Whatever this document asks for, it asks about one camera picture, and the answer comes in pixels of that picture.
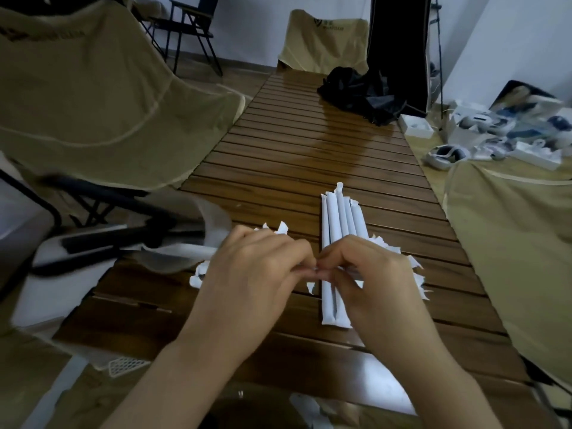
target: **beige chair fabric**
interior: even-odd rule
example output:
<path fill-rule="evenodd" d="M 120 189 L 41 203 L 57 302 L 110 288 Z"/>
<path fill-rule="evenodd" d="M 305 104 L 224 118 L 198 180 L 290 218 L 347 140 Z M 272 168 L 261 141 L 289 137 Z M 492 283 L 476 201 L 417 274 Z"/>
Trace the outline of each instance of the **beige chair fabric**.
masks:
<path fill-rule="evenodd" d="M 572 384 L 572 181 L 461 162 L 443 206 L 514 346 Z"/>
<path fill-rule="evenodd" d="M 185 179 L 244 109 L 175 77 L 129 11 L 0 9 L 0 149 L 36 173 L 155 189 Z"/>
<path fill-rule="evenodd" d="M 330 21 L 293 10 L 278 60 L 300 71 L 329 74 L 343 66 L 365 74 L 368 30 L 364 19 Z"/>

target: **camping chair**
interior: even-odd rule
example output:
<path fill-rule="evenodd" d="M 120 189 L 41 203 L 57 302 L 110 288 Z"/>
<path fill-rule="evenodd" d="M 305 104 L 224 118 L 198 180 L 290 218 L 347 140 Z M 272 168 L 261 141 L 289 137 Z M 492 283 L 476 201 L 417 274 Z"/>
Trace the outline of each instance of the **camping chair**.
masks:
<path fill-rule="evenodd" d="M 173 73 L 177 73 L 178 58 L 181 52 L 181 38 L 183 34 L 189 34 L 197 36 L 198 42 L 201 44 L 203 53 L 206 57 L 206 61 L 213 67 L 214 71 L 218 73 L 221 77 L 223 76 L 223 70 L 218 63 L 218 59 L 215 54 L 215 50 L 211 45 L 211 38 L 213 34 L 209 31 L 211 27 L 211 22 L 213 15 L 215 14 L 215 8 L 218 4 L 218 0 L 200 0 L 198 2 L 198 7 L 189 6 L 188 4 L 181 3 L 180 1 L 169 0 L 171 2 L 171 14 L 169 19 L 151 18 L 153 21 L 153 27 L 161 30 L 167 31 L 167 43 L 165 45 L 164 59 L 167 61 L 169 40 L 171 37 L 171 32 L 178 33 L 177 51 L 175 53 L 175 64 L 173 65 Z M 173 21 L 173 14 L 175 13 L 175 7 L 181 9 L 181 21 Z M 185 17 L 189 17 L 190 24 L 185 24 Z M 211 58 L 206 52 L 205 46 L 201 38 L 206 39 L 211 55 L 213 58 L 213 63 L 211 63 Z"/>

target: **right hand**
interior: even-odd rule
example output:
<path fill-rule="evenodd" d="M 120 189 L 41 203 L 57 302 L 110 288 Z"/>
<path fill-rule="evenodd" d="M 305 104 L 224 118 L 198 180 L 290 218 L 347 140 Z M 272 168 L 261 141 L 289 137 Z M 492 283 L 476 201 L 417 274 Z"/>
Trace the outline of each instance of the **right hand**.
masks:
<path fill-rule="evenodd" d="M 354 265 L 360 289 L 338 266 Z M 340 292 L 352 326 L 366 347 L 390 370 L 424 352 L 444 350 L 413 277 L 409 259 L 357 236 L 346 236 L 318 256 L 318 278 Z"/>

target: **wooden table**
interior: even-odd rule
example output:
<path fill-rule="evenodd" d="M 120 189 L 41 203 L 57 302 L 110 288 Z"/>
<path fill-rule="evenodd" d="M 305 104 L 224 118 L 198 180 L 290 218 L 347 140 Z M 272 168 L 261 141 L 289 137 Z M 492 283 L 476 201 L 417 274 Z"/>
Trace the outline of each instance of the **wooden table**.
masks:
<path fill-rule="evenodd" d="M 424 267 L 431 291 L 427 308 L 441 337 L 481 385 L 504 427 L 550 427 L 403 134 L 395 124 L 376 127 L 322 101 L 316 93 L 322 78 L 297 71 L 271 76 L 181 189 L 219 204 L 237 223 L 276 228 L 282 220 L 289 235 L 306 238 L 318 252 L 320 194 L 343 182 L 344 194 L 360 202 L 370 233 L 415 255 Z M 57 337 L 153 359 L 190 311 L 196 291 L 189 276 L 161 276 L 120 263 Z M 304 283 L 296 287 L 274 331 L 236 379 L 387 406 L 385 368 L 353 329 L 321 324 L 319 285 L 314 293 Z"/>

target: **white mesh object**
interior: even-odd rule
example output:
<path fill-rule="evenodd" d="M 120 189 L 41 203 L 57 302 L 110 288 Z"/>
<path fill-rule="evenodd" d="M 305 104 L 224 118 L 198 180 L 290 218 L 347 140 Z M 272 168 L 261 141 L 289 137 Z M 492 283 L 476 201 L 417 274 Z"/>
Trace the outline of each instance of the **white mesh object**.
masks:
<path fill-rule="evenodd" d="M 109 375 L 112 378 L 117 378 L 118 376 L 128 374 L 148 364 L 151 364 L 151 361 L 137 360 L 136 358 L 130 357 L 120 357 L 109 362 Z"/>

